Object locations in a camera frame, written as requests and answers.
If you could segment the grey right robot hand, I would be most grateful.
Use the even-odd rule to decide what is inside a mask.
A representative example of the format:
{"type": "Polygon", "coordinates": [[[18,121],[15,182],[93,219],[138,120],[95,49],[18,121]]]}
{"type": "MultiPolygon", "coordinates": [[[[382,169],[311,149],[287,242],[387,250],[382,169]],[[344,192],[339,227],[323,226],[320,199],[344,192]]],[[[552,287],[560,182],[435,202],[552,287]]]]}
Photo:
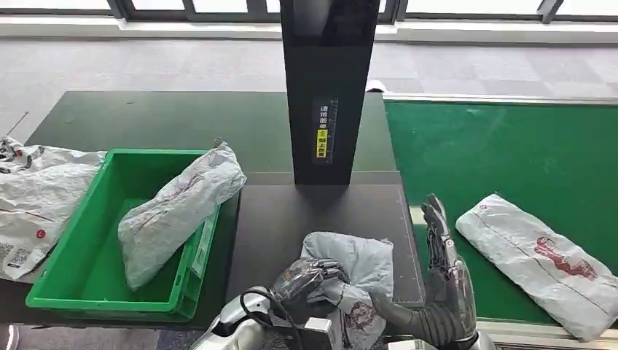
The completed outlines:
{"type": "Polygon", "coordinates": [[[429,194],[421,210],[429,248],[426,302],[410,309],[395,304],[383,293],[371,292],[373,308],[399,334],[438,349],[469,349],[478,339],[469,269],[455,247],[441,200],[429,194]]]}

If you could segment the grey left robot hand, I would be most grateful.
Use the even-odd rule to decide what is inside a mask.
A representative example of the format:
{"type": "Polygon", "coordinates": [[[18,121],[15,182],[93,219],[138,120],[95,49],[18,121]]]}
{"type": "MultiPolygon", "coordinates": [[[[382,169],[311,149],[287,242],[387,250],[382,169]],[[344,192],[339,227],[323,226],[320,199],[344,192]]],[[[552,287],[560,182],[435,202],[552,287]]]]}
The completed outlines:
{"type": "Polygon", "coordinates": [[[277,279],[270,291],[295,324],[310,317],[326,318],[335,311],[341,297],[328,297],[322,284],[350,281],[343,265],[330,258],[302,257],[294,261],[277,279]]]}

